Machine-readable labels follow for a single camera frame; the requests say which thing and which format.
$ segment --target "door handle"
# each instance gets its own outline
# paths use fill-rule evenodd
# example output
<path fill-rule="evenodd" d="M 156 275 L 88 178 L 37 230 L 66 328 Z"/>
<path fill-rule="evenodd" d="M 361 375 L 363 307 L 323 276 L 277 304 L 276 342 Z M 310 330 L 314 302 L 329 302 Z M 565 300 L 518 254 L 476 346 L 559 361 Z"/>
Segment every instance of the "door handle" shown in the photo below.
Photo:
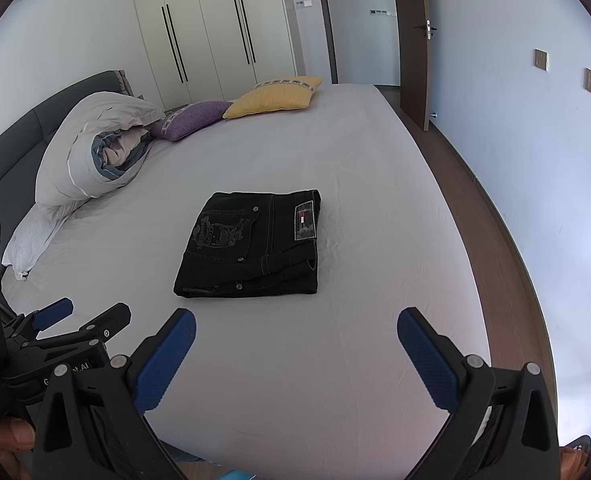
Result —
<path fill-rule="evenodd" d="M 173 32 L 173 39 L 176 40 L 176 48 L 178 49 L 178 57 L 179 57 L 179 62 L 182 65 L 182 72 L 184 72 L 184 79 L 188 83 L 188 76 L 186 75 L 186 69 L 184 68 L 184 60 L 182 60 L 182 53 L 179 50 L 178 37 L 175 35 L 175 27 L 173 27 L 173 18 L 171 17 L 171 9 L 168 6 L 168 4 L 166 4 L 166 12 L 168 13 L 168 22 L 171 24 L 171 31 Z"/>
<path fill-rule="evenodd" d="M 421 28 L 422 30 L 424 30 L 425 37 L 428 38 L 429 40 L 431 38 L 433 38 L 433 31 L 434 30 L 437 30 L 437 28 L 431 27 L 431 20 L 427 20 L 427 24 L 426 25 L 416 25 L 413 28 Z"/>
<path fill-rule="evenodd" d="M 244 15 L 244 23 L 246 24 L 246 33 L 248 33 L 248 44 L 251 47 L 251 56 L 253 56 L 253 63 L 257 63 L 255 59 L 255 51 L 253 51 L 253 40 L 251 39 L 251 31 L 248 28 L 248 20 L 246 19 L 246 9 L 244 8 L 244 0 L 240 0 L 242 4 L 242 14 Z"/>
<path fill-rule="evenodd" d="M 164 12 L 164 7 L 161 8 L 162 16 L 164 16 L 164 25 L 166 26 L 166 35 L 168 36 L 168 44 L 171 46 L 171 51 L 173 52 L 173 59 L 176 60 L 176 68 L 178 69 L 179 80 L 182 84 L 184 84 L 184 81 L 182 80 L 182 73 L 179 71 L 178 56 L 176 56 L 175 48 L 173 47 L 173 40 L 171 40 L 171 33 L 168 30 L 168 21 L 166 20 L 166 13 Z"/>
<path fill-rule="evenodd" d="M 251 64 L 248 60 L 248 50 L 246 49 L 246 40 L 244 39 L 244 31 L 242 30 L 242 20 L 240 20 L 240 11 L 238 10 L 238 1 L 233 0 L 235 4 L 235 13 L 238 15 L 238 25 L 240 25 L 240 34 L 242 35 L 242 43 L 244 44 L 244 54 L 246 54 L 246 64 Z"/>

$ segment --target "folded jeans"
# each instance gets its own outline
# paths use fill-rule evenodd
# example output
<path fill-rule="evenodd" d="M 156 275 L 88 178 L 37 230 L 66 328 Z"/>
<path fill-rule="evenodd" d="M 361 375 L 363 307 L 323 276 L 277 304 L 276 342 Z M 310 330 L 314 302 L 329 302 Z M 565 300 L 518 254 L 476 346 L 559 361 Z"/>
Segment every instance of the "folded jeans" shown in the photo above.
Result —
<path fill-rule="evenodd" d="M 313 234 L 296 239 L 296 212 L 306 203 L 312 203 L 311 220 L 317 228 L 317 190 L 215 193 L 192 230 L 175 293 L 186 298 L 249 298 L 317 292 L 317 238 Z"/>

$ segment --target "purple pillow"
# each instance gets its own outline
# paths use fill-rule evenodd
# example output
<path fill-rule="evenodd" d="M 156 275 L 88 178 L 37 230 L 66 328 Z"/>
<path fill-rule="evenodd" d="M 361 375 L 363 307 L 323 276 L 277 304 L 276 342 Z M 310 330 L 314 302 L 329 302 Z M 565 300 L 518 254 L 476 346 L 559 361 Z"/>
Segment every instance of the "purple pillow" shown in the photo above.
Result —
<path fill-rule="evenodd" d="M 173 112 L 166 119 L 149 125 L 153 137 L 166 140 L 179 140 L 197 132 L 200 128 L 222 120 L 224 112 L 231 103 L 228 101 L 203 101 L 185 106 Z"/>

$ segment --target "gray headboard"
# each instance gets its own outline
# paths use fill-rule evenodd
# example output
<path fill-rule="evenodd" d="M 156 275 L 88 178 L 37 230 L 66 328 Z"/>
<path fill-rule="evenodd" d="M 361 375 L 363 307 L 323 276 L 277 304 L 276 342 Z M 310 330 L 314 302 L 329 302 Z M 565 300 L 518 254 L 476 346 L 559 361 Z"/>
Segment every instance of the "gray headboard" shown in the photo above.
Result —
<path fill-rule="evenodd" d="M 73 107 L 95 92 L 133 95 L 123 71 L 102 72 L 49 97 L 0 135 L 2 251 L 35 203 L 35 177 L 48 143 Z"/>

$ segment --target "blue gripper pad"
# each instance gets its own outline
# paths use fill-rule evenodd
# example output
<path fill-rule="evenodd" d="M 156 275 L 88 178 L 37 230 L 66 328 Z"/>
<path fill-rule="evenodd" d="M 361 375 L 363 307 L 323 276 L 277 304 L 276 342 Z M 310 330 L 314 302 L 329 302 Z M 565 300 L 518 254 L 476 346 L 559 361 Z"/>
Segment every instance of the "blue gripper pad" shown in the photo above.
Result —
<path fill-rule="evenodd" d="M 454 413 L 460 405 L 457 376 L 409 309 L 398 318 L 398 337 L 435 405 Z"/>
<path fill-rule="evenodd" d="M 240 471 L 231 471 L 224 476 L 220 476 L 218 480 L 253 480 L 255 477 L 255 475 L 249 475 Z"/>
<path fill-rule="evenodd" d="M 135 380 L 133 396 L 140 415 L 157 407 L 162 400 L 179 365 L 195 341 L 196 328 L 193 312 L 186 311 L 142 368 Z"/>
<path fill-rule="evenodd" d="M 73 303 L 69 298 L 63 298 L 49 306 L 45 306 L 33 318 L 33 330 L 41 332 L 73 314 Z"/>

